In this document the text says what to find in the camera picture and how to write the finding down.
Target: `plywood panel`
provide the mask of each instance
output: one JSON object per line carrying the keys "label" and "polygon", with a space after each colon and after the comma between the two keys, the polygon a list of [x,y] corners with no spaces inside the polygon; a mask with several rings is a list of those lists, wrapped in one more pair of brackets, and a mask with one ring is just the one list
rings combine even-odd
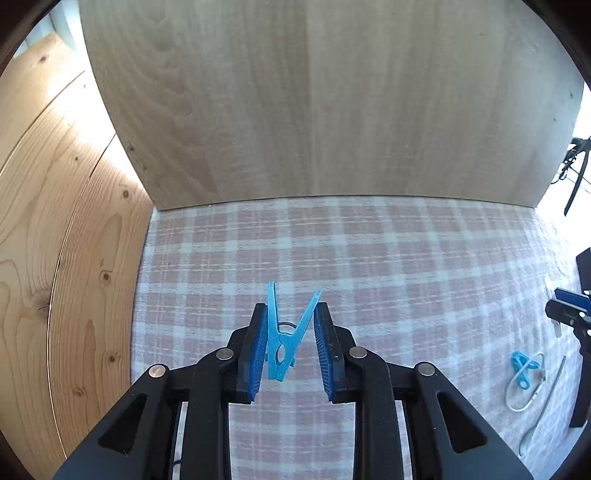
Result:
{"label": "plywood panel", "polygon": [[520,0],[82,0],[158,208],[310,194],[535,205],[582,79]]}

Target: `wooden wall panel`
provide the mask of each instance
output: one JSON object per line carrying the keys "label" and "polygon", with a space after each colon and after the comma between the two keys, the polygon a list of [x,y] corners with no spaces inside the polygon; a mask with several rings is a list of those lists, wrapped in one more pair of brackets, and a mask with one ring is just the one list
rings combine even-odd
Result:
{"label": "wooden wall panel", "polygon": [[49,377],[69,455],[129,388],[131,314],[152,202],[115,137],[82,194],[49,315]]}
{"label": "wooden wall panel", "polygon": [[521,0],[82,0],[160,209],[310,194],[536,205],[582,79]]}
{"label": "wooden wall panel", "polygon": [[55,34],[10,61],[0,76],[0,170],[23,133],[81,73],[80,62]]}
{"label": "wooden wall panel", "polygon": [[33,123],[0,173],[0,429],[37,480],[51,478],[65,458],[47,375],[57,261],[113,136],[92,77],[83,74]]}

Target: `metal pin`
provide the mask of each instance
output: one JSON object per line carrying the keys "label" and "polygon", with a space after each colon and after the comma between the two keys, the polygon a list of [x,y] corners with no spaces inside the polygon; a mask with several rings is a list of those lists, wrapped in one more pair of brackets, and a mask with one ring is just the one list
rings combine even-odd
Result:
{"label": "metal pin", "polygon": [[220,348],[216,352],[216,357],[220,360],[230,360],[234,356],[234,351],[231,348]]}
{"label": "metal pin", "polygon": [[353,358],[364,358],[368,354],[368,351],[362,346],[353,346],[349,349],[349,355]]}
{"label": "metal pin", "polygon": [[425,377],[430,377],[435,373],[435,367],[428,362],[423,362],[422,364],[419,364],[417,370],[421,375],[424,375]]}
{"label": "metal pin", "polygon": [[166,373],[166,367],[160,364],[152,365],[150,370],[148,370],[148,373],[153,378],[162,377],[162,375]]}

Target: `blue clothespin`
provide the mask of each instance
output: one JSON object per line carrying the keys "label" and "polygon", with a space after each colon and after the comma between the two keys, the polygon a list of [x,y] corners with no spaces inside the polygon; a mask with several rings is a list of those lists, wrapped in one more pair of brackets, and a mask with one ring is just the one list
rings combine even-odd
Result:
{"label": "blue clothespin", "polygon": [[[526,354],[522,352],[513,352],[511,354],[511,366],[515,373],[517,373],[521,367],[523,367],[527,361],[530,359]],[[531,386],[530,379],[527,376],[527,370],[536,370],[540,367],[538,362],[531,362],[525,371],[521,373],[520,376],[517,377],[517,385],[522,390],[528,390]]]}
{"label": "blue clothespin", "polygon": [[[320,290],[316,290],[306,311],[301,316],[301,319],[295,326],[293,333],[285,333],[279,330],[279,313],[277,312],[277,295],[275,294],[275,282],[270,281],[267,287],[267,358],[269,360],[269,378],[271,380],[279,380],[283,382],[287,369],[295,364],[297,348],[300,346],[302,338],[312,315],[314,309],[320,298]],[[280,360],[281,347],[283,347],[284,355]]]}

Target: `plaid tablecloth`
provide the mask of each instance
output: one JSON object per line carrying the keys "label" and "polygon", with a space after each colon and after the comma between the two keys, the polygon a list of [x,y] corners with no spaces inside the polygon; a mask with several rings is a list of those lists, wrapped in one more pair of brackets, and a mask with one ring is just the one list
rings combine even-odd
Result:
{"label": "plaid tablecloth", "polygon": [[[563,328],[555,338],[544,315],[546,275],[579,290],[556,227],[523,207],[311,197],[155,211],[137,285],[132,377],[156,362],[195,363],[225,345],[265,302],[268,280],[277,282],[283,320],[297,321],[320,288],[335,324],[358,345],[388,362],[437,365],[514,451],[566,355],[523,459],[546,479],[579,434],[568,423],[581,364],[572,333]],[[548,386],[524,413],[504,403],[514,350],[542,350],[547,359]],[[353,406],[327,402],[310,328],[286,381],[263,380],[253,405],[231,406],[233,478],[351,479],[353,418]],[[405,473],[411,478],[407,450]]]}

